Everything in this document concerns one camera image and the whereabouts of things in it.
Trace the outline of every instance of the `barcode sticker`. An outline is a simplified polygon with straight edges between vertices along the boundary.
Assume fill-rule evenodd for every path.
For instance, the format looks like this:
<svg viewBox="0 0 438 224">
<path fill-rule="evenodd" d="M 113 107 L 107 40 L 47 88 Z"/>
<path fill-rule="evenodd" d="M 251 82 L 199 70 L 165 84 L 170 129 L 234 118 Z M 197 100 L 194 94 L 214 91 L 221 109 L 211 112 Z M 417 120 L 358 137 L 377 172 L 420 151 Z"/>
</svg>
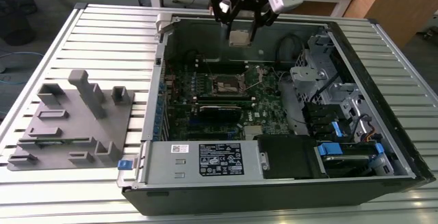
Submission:
<svg viewBox="0 0 438 224">
<path fill-rule="evenodd" d="M 189 153 L 189 145 L 173 145 L 171 153 Z"/>
</svg>

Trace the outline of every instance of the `blue latch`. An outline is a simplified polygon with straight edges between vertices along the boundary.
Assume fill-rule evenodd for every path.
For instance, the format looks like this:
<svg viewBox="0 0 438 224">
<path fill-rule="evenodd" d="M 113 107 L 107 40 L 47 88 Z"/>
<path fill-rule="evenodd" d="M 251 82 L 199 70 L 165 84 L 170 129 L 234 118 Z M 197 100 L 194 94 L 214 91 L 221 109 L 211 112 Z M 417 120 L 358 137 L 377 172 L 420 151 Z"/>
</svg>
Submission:
<svg viewBox="0 0 438 224">
<path fill-rule="evenodd" d="M 133 161 L 131 160 L 119 160 L 118 169 L 119 170 L 133 170 Z"/>
<path fill-rule="evenodd" d="M 332 122 L 332 125 L 334 125 L 337 136 L 338 137 L 342 137 L 342 132 L 341 132 L 340 124 L 336 121 L 333 121 Z"/>
<path fill-rule="evenodd" d="M 378 152 L 380 154 L 382 154 L 382 153 L 385 152 L 385 149 L 384 149 L 384 146 L 382 146 L 381 143 L 376 143 L 376 149 L 377 149 L 377 152 Z"/>
<path fill-rule="evenodd" d="M 322 143 L 318 146 L 318 152 L 322 156 L 344 154 L 340 143 Z"/>
</svg>

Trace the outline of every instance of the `cable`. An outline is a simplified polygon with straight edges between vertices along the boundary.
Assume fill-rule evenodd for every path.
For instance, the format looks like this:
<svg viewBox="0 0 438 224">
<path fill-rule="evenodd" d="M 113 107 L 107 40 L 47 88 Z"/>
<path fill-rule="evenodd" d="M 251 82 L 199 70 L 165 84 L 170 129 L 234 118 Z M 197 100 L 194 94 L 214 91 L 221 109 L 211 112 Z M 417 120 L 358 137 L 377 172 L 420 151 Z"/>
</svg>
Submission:
<svg viewBox="0 0 438 224">
<path fill-rule="evenodd" d="M 10 85 L 22 85 L 22 84 L 24 84 L 26 82 L 6 82 L 4 80 L 0 80 L 0 83 L 3 83 L 3 84 L 10 84 Z"/>
<path fill-rule="evenodd" d="M 38 52 L 32 52 L 32 51 L 18 51 L 18 52 L 10 52 L 4 55 L 0 56 L 0 58 L 6 57 L 6 56 L 10 56 L 10 55 L 14 55 L 14 54 L 28 54 L 28 55 L 39 55 L 42 57 L 44 57 L 44 55 L 42 53 L 38 53 Z"/>
<path fill-rule="evenodd" d="M 191 1 L 191 3 L 189 5 L 185 5 L 185 8 L 187 9 L 189 6 L 191 6 L 194 4 L 195 0 Z"/>
<path fill-rule="evenodd" d="M 279 63 L 281 62 L 281 48 L 283 45 L 285 40 L 290 38 L 293 40 L 293 52 L 296 51 L 296 42 L 294 39 L 298 40 L 300 44 L 301 44 L 301 51 L 305 52 L 306 46 L 305 46 L 305 42 L 302 40 L 302 38 L 294 34 L 294 33 L 289 33 L 286 34 L 278 41 L 277 45 L 275 45 L 275 62 Z"/>
<path fill-rule="evenodd" d="M 364 113 L 358 119 L 356 120 L 354 122 L 354 126 L 353 126 L 353 130 L 352 130 L 352 134 L 349 136 L 349 140 L 348 141 L 352 141 L 354 139 L 354 133 L 357 132 L 357 129 L 358 129 L 358 125 L 360 125 L 360 121 L 362 120 L 364 117 L 366 116 L 370 116 L 369 114 Z"/>
<path fill-rule="evenodd" d="M 309 125 L 306 122 L 297 120 L 294 117 L 291 117 L 291 118 L 293 118 L 293 120 L 294 120 L 296 122 L 302 123 L 302 124 L 305 124 L 305 125 Z"/>
<path fill-rule="evenodd" d="M 32 52 L 32 51 L 19 51 L 19 52 L 10 52 L 4 55 L 0 56 L 0 58 L 6 57 L 6 56 L 11 56 L 14 54 L 28 54 L 28 55 L 39 55 L 40 57 L 44 57 L 44 55 L 42 53 L 38 53 L 38 52 Z M 7 82 L 4 80 L 0 80 L 0 83 L 3 84 L 10 84 L 10 85 L 22 85 L 24 84 L 26 82 Z"/>
<path fill-rule="evenodd" d="M 369 135 L 365 137 L 365 141 L 366 141 L 366 142 L 370 141 L 372 136 L 376 134 L 376 127 L 372 125 L 370 122 L 368 122 L 368 125 L 370 126 L 372 131 L 369 132 Z"/>
<path fill-rule="evenodd" d="M 328 81 L 328 83 L 322 86 L 322 88 L 316 92 L 316 94 L 313 95 L 313 97 L 310 98 L 309 102 L 312 103 L 313 100 L 317 98 L 317 96 L 328 89 L 328 87 L 336 82 L 337 78 L 340 77 L 340 73 L 337 73 L 330 80 Z"/>
</svg>

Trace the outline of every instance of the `aluminum table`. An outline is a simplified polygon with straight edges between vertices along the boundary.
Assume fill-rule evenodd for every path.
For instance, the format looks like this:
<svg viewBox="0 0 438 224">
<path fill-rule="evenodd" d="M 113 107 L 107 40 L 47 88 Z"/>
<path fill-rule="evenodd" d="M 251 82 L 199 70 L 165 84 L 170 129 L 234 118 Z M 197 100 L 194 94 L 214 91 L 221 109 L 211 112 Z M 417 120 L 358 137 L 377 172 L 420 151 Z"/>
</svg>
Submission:
<svg viewBox="0 0 438 224">
<path fill-rule="evenodd" d="M 158 45 L 155 21 L 162 12 L 209 14 L 207 10 L 109 5 L 74 9 L 0 126 L 0 223 L 436 223 L 438 181 L 354 207 L 147 217 L 125 199 L 117 184 L 118 178 L 133 181 L 134 171 L 8 171 L 8 157 L 39 105 L 38 89 L 43 83 L 72 87 L 67 81 L 71 69 L 87 69 L 91 82 L 102 89 L 126 86 L 135 90 L 125 154 L 138 154 Z M 380 25 L 365 19 L 332 20 L 345 31 L 432 170 L 438 171 L 437 95 Z"/>
</svg>

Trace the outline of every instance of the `power supply label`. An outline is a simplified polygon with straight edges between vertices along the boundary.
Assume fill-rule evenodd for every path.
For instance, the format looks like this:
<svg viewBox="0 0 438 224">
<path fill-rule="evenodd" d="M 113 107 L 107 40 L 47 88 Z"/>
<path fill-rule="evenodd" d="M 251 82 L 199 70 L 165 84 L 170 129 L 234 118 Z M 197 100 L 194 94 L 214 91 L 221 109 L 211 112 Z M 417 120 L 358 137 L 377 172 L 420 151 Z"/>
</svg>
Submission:
<svg viewBox="0 0 438 224">
<path fill-rule="evenodd" d="M 245 174 L 241 144 L 199 144 L 199 174 Z"/>
</svg>

